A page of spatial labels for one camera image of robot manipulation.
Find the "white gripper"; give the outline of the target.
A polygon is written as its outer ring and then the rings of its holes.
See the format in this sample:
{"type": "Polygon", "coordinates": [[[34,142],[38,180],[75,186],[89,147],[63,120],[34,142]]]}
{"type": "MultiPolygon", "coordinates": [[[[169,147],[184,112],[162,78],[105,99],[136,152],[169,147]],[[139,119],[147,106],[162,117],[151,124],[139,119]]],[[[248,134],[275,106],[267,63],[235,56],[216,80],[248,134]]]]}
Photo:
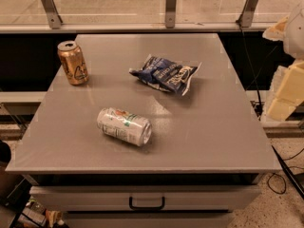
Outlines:
{"type": "Polygon", "coordinates": [[[283,41],[284,51],[301,59],[288,67],[279,66],[271,82],[266,115],[275,121],[285,121],[304,102],[304,3],[299,3],[289,17],[267,28],[262,37],[283,41]]]}

